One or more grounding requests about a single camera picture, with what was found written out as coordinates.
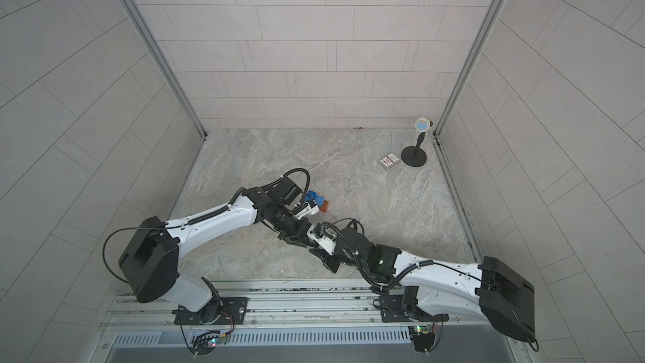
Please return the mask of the dark blue lego brick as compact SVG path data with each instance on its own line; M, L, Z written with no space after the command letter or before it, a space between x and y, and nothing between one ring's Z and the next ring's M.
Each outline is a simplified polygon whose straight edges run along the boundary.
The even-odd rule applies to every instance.
M305 196L305 201L306 202L314 201L314 203L316 203L317 205L322 205L325 202L325 198L318 195L314 191L308 191Z

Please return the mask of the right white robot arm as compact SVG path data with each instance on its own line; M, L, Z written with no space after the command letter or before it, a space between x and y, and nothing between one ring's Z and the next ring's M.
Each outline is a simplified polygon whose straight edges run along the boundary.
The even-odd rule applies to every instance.
M331 272L354 267L380 296L380 309L434 325L450 317L483 320L539 350L535 288L495 257L470 264L426 259L374 244L354 224L342 230L329 222L310 225L299 238Z

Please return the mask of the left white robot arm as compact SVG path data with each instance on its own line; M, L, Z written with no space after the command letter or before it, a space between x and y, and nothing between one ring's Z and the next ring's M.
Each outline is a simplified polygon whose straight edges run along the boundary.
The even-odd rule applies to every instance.
M240 188L225 204L186 218L167 222L154 216L134 229L119 258L119 269L136 300L147 304L163 300L215 321L223 308L213 284L180 270L180 261L196 248L226 233L257 223L275 230L282 240L302 247L315 244L307 238L308 216L317 203L287 176L264 187Z

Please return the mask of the black stand with round disc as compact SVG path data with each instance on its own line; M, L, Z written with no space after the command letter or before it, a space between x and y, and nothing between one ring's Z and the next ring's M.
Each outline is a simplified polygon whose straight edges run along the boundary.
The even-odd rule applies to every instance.
M421 167L427 162L427 154L422 149L423 141L426 134L433 126L433 122L427 118L420 118L415 122L415 129L418 131L417 143L414 146L408 146L401 152L401 160L408 166Z

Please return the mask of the right circuit board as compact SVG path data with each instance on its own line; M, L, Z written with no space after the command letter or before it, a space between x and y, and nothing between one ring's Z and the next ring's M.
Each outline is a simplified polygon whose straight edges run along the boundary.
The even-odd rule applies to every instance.
M437 326L410 326L408 333L416 353L429 354L441 339L442 330Z

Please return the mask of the circuit board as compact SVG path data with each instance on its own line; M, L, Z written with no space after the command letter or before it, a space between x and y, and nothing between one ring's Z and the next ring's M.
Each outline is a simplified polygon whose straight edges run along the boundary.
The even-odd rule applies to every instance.
M212 330L196 336L191 343L193 356L210 355L218 346L228 343L230 334L230 332Z
M442 330L437 326L410 326L408 333L416 353L429 354L441 339Z

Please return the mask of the left circuit board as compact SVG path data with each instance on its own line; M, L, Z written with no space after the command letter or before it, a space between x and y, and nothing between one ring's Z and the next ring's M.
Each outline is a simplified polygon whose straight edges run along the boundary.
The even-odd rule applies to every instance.
M196 336L191 343L193 356L210 355L218 346L228 343L230 334L230 332L212 330Z

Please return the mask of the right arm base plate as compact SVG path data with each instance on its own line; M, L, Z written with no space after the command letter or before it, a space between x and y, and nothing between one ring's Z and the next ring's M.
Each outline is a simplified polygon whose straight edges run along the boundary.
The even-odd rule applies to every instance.
M439 324L449 321L448 314L429 314L410 297L403 295L381 295L373 302L373 306L381 312L381 319L384 323Z

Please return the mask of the aluminium rail frame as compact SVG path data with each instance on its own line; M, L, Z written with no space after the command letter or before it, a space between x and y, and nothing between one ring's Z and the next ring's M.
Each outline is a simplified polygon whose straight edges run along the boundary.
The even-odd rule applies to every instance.
M244 322L236 329L280 327L333 327L359 325L430 325L384 323L373 306L380 296L357 280L305 280L260 282L211 282L221 298L247 297ZM175 325L172 313L179 306L156 300L140 304L134 296L117 296L101 319L102 330L208 329L226 325ZM465 316L450 317L444 324L489 324Z

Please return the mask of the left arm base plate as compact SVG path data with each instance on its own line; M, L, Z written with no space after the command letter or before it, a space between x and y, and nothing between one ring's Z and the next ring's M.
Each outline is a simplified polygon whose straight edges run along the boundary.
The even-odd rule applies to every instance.
M183 306L174 309L175 325L226 325L244 322L249 300L247 297L215 297L202 309L191 312Z

